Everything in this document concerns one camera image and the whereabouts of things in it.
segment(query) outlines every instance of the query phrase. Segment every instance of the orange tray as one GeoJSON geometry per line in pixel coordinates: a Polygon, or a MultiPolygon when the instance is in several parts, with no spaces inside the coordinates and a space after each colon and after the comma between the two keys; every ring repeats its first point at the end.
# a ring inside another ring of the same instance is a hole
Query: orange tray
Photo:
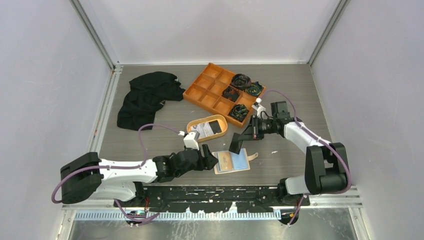
{"type": "MultiPolygon", "coordinates": [[[[228,71],[213,63],[209,63],[196,80],[194,80],[187,90],[185,90],[182,96],[185,100],[212,114],[220,114],[224,116],[227,122],[241,128],[249,121],[250,116],[254,111],[252,105],[256,101],[257,97],[241,90],[237,90],[239,96],[235,102],[223,97],[222,93],[227,87],[230,87],[230,82],[234,75],[235,73],[232,71],[228,71]],[[244,104],[249,110],[243,122],[239,122],[228,115],[230,110],[236,104],[244,104]]],[[[266,88],[263,87],[260,95],[265,92],[265,89],[266,88]]]]}

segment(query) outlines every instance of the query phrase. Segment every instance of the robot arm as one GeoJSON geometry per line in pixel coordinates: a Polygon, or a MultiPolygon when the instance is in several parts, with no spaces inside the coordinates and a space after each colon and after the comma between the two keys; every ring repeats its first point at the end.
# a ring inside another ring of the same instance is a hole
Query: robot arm
{"type": "Polygon", "coordinates": [[[333,148],[347,166],[346,149],[343,144],[321,139],[297,119],[299,126],[290,116],[285,101],[271,103],[272,117],[268,118],[262,118],[265,108],[260,103],[261,100],[258,98],[253,104],[257,115],[251,116],[247,128],[241,134],[234,133],[229,147],[230,152],[239,154],[243,141],[262,140],[265,134],[276,133],[293,142],[305,154],[305,174],[281,179],[277,186],[280,196],[333,193],[347,186],[345,169],[323,143],[333,148]],[[332,167],[326,168],[325,161],[332,164],[332,167]]]}
{"type": "Polygon", "coordinates": [[[99,169],[78,173],[66,181],[61,187],[62,202],[75,204],[88,198],[126,202],[137,196],[142,183],[166,183],[188,171],[211,170],[218,159],[207,144],[202,145],[202,155],[198,138],[198,132],[189,132],[184,138],[183,151],[156,156],[145,162],[110,161],[99,159],[97,152],[86,153],[60,169],[61,179],[85,167],[99,166],[99,169]]]}

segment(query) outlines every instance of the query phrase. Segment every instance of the paper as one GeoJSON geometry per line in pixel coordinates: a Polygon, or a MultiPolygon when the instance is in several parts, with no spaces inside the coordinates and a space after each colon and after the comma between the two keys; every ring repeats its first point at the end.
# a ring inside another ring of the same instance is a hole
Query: paper
{"type": "Polygon", "coordinates": [[[199,133],[199,138],[205,138],[214,135],[209,122],[202,122],[190,127],[190,130],[197,131],[199,133]]]}

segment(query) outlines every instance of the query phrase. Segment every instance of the black fabric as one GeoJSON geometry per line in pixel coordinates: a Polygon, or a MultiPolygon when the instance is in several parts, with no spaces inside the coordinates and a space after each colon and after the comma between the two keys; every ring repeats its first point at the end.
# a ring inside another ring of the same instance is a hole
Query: black fabric
{"type": "Polygon", "coordinates": [[[165,100],[181,101],[185,89],[177,76],[163,71],[141,75],[129,81],[130,91],[125,96],[118,112],[117,126],[122,129],[139,130],[155,121],[156,111],[160,110],[165,100]]]}

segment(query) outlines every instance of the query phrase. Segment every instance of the tray compartment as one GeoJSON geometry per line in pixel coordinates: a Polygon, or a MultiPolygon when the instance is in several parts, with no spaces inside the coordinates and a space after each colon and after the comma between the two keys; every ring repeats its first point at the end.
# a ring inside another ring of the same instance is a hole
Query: tray compartment
{"type": "Polygon", "coordinates": [[[226,99],[223,96],[220,96],[219,99],[213,105],[213,109],[221,113],[221,115],[226,116],[230,112],[231,108],[233,108],[233,106],[234,102],[226,99]]]}
{"type": "Polygon", "coordinates": [[[219,98],[219,95],[207,90],[203,93],[199,101],[202,105],[212,108],[219,98]]]}
{"type": "Polygon", "coordinates": [[[211,84],[213,84],[215,79],[213,77],[210,77],[204,73],[200,74],[200,76],[194,81],[194,84],[198,85],[199,87],[202,87],[204,89],[209,88],[211,84]]]}
{"type": "Polygon", "coordinates": [[[222,72],[217,77],[218,81],[226,85],[230,85],[231,79],[236,75],[234,72],[223,69],[222,72]]]}
{"type": "Polygon", "coordinates": [[[215,64],[208,64],[203,70],[203,73],[211,76],[212,78],[217,77],[223,69],[215,64]]]}
{"type": "Polygon", "coordinates": [[[224,83],[222,83],[218,80],[215,80],[213,82],[213,84],[211,84],[208,87],[208,90],[211,91],[212,93],[216,94],[216,95],[221,96],[223,94],[224,89],[226,89],[226,88],[227,88],[227,85],[225,85],[224,83]]]}
{"type": "Polygon", "coordinates": [[[206,89],[203,87],[200,87],[196,84],[192,84],[187,90],[185,90],[184,94],[188,97],[190,97],[193,100],[199,100],[203,93],[206,92],[206,89]]]}

